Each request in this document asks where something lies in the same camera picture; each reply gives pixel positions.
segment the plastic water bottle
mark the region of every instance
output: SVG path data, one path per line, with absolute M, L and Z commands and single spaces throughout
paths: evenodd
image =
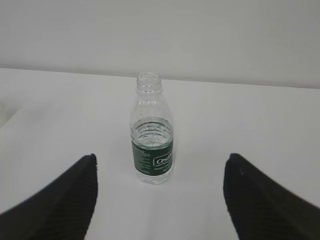
M 133 160 L 137 177 L 150 184 L 165 182 L 173 171 L 173 118 L 162 91 L 158 73 L 137 77 L 130 118 Z

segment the bottle label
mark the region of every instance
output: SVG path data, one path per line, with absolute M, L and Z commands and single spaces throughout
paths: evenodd
M 149 176 L 159 176 L 169 171 L 173 158 L 172 141 L 169 146 L 162 149 L 144 149 L 132 142 L 132 151 L 135 168 Z

